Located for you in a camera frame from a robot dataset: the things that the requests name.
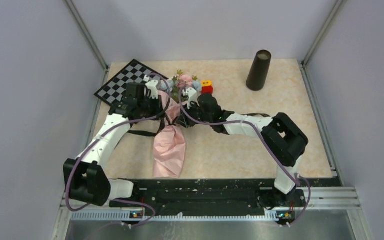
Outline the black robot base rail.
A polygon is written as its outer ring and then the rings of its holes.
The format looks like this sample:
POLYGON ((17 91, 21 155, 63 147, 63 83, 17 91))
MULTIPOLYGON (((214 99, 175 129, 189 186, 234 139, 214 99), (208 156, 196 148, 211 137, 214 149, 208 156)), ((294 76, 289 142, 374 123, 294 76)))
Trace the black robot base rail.
POLYGON ((262 216, 274 208, 304 207, 300 188, 284 195, 274 187, 273 178, 257 179, 135 179, 132 202, 154 208, 157 216, 241 217, 262 216))

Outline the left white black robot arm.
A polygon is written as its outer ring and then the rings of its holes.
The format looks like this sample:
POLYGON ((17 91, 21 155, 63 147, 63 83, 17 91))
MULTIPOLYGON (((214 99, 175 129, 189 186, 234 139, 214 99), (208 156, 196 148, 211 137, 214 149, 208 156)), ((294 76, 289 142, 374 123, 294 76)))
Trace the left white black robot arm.
POLYGON ((91 143, 75 159, 63 164, 65 203, 70 200, 103 206, 108 201, 121 199, 127 206, 140 202, 134 183, 124 179, 108 179, 104 171, 112 153, 132 126, 143 121, 161 119, 166 108, 158 87, 160 80, 129 83, 121 101, 115 101, 108 111, 102 128, 91 143))

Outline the pink flower bouquet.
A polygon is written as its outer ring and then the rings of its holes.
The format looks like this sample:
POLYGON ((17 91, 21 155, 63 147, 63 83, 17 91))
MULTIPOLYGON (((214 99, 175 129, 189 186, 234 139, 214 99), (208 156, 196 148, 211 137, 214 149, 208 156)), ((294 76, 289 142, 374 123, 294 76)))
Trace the pink flower bouquet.
POLYGON ((178 97, 183 87, 192 87, 198 92, 202 85, 197 81, 196 76, 191 76, 178 70, 176 75, 167 81, 171 96, 166 93, 167 88, 163 87, 160 91, 162 106, 168 107, 164 118, 160 121, 158 130, 153 142, 153 177, 154 178, 178 178, 186 157, 187 142, 181 127, 175 123, 175 119, 180 116, 180 104, 178 97))

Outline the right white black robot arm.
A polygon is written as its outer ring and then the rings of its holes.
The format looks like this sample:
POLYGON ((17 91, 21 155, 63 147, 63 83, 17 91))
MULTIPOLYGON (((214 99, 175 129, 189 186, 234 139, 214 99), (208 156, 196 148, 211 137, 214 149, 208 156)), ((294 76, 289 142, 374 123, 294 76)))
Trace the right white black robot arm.
POLYGON ((218 134, 259 139, 277 164, 274 202, 287 206, 293 200, 292 190, 300 185, 298 166, 309 139, 287 114, 264 117, 223 110, 212 94, 198 95, 192 88, 181 97, 185 100, 180 104, 182 126, 205 125, 218 134))

